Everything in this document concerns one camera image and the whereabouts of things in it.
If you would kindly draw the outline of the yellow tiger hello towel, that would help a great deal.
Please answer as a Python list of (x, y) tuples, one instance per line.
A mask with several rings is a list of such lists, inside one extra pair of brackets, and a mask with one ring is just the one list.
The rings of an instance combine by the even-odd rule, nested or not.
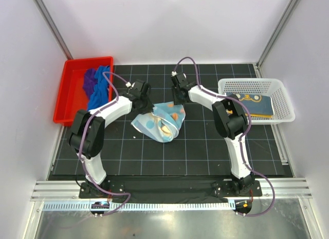
[(236, 96), (249, 111), (252, 117), (272, 118), (275, 115), (272, 98), (260, 94), (225, 93), (226, 96)]

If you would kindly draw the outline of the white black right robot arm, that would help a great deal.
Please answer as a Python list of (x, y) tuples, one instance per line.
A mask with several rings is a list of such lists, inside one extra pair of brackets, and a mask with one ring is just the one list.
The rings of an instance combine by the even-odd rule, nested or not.
[(231, 162), (231, 188), (235, 195), (243, 196), (254, 184), (254, 174), (248, 161), (245, 136), (248, 119), (235, 95), (220, 95), (196, 82), (189, 82), (184, 73), (171, 74), (175, 104), (193, 102), (212, 111), (215, 128), (224, 138)]

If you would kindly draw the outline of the pastel striped towel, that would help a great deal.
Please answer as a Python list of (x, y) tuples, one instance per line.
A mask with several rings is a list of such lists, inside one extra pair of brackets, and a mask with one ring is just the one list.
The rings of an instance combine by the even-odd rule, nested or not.
[(139, 114), (131, 125), (140, 133), (160, 143), (173, 141), (182, 127), (186, 112), (183, 105), (157, 103), (153, 111)]

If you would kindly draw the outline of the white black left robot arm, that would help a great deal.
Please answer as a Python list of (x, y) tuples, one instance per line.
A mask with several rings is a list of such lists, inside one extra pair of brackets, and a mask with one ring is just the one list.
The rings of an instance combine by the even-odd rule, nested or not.
[(71, 125), (68, 143), (78, 156), (85, 172), (86, 182), (97, 198), (108, 194), (109, 186), (105, 183), (106, 171), (101, 161), (105, 129), (118, 118), (137, 111), (140, 114), (153, 111), (149, 98), (151, 86), (141, 80), (128, 83), (127, 89), (117, 93), (114, 100), (89, 111), (77, 111)]

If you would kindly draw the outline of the blue towel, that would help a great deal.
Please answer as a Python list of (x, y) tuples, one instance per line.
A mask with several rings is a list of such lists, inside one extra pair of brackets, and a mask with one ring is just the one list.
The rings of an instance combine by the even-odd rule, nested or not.
[(89, 97), (89, 102), (87, 104), (87, 110), (96, 109), (100, 106), (105, 105), (108, 102), (108, 81), (110, 66), (99, 66), (96, 71), (92, 74), (92, 92)]

